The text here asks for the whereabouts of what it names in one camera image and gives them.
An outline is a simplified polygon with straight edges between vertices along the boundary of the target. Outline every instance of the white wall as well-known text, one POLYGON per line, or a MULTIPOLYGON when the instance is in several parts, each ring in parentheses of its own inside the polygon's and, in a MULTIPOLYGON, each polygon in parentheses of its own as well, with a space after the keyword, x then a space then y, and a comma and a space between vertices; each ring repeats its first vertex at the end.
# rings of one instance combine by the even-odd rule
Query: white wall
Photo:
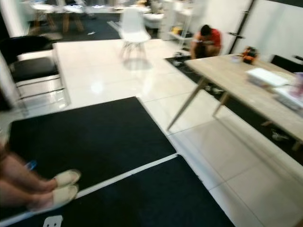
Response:
POLYGON ((6 62, 0 54, 0 89, 12 106, 17 104, 17 93, 6 62))
POLYGON ((259 0, 243 35, 246 39, 236 51, 250 45, 259 50, 263 60, 277 54, 294 61, 292 55, 303 56, 303 8, 259 0))
POLYGON ((208 24, 222 33, 223 49, 226 54, 232 44, 233 36, 228 32, 236 32, 247 10, 250 0, 204 0, 207 2, 206 10, 200 19, 200 26, 208 24))
MULTIPOLYGON (((200 25, 209 24, 223 34, 223 50, 227 54, 233 42, 228 32, 237 32, 250 0, 208 0, 200 25)), ((261 59, 277 54, 294 61, 292 55, 303 56, 303 8, 268 0, 257 0, 245 25, 235 52, 246 46, 256 47, 261 59)))
POLYGON ((22 11, 21 0, 0 0, 0 9, 10 37, 26 35, 29 24, 22 11))

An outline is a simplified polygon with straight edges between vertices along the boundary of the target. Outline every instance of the white box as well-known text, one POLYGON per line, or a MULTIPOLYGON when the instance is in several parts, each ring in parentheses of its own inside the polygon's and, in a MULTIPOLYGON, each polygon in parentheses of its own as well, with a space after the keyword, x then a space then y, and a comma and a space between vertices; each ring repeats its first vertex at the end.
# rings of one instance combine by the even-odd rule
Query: white box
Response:
POLYGON ((303 99, 296 98, 289 94, 289 91, 293 86, 276 87, 273 91, 277 94, 276 98, 278 101, 294 110, 301 117, 303 117, 303 99))
POLYGON ((246 71, 250 82, 264 88, 274 88, 287 85, 289 80, 262 68, 246 71))

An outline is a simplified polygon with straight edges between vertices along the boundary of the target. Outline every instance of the feet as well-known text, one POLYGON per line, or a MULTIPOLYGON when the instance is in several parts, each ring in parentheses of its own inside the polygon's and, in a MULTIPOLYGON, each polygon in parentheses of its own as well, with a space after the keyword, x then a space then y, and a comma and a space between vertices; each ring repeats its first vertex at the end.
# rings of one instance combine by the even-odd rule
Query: feet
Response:
POLYGON ((43 210, 53 205, 53 193, 37 194, 33 195, 32 202, 28 204, 29 210, 43 210))
POLYGON ((37 188, 37 192, 51 192, 57 186, 58 184, 54 178, 49 181, 41 181, 41 184, 37 188))

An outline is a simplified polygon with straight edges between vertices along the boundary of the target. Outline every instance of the white chair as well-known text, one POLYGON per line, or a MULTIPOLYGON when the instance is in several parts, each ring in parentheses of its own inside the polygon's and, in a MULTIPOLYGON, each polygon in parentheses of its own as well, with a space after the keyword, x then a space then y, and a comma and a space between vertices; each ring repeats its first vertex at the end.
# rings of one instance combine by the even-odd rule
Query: white chair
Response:
POLYGON ((47 4, 34 4, 30 3, 30 6, 35 10, 35 32, 38 33, 40 30, 40 17, 45 16, 48 24, 50 25, 52 30, 56 30, 56 25, 51 17, 50 14, 54 13, 55 8, 54 6, 47 5, 47 4))
POLYGON ((147 33, 142 13, 135 7, 126 8, 122 15, 120 37, 124 40, 124 46, 122 48, 121 56, 128 48, 128 56, 134 48, 144 53, 144 43, 151 39, 151 36, 147 33))
POLYGON ((64 6, 63 9, 65 11, 63 16, 63 32, 68 32, 70 24, 70 14, 73 15, 73 20, 78 28, 78 31, 84 31, 83 24, 78 16, 78 14, 84 13, 82 6, 64 6))

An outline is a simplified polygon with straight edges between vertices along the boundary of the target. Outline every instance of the dark pants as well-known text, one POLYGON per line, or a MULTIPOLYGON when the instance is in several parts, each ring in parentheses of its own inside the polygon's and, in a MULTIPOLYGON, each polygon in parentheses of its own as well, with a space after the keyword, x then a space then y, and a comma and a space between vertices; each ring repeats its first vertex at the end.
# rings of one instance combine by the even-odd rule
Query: dark pants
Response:
POLYGON ((198 43, 195 49, 196 58, 206 58, 206 46, 198 43))
POLYGON ((6 144, 5 146, 2 146, 0 144, 0 161, 4 160, 6 156, 8 155, 9 145, 6 144))

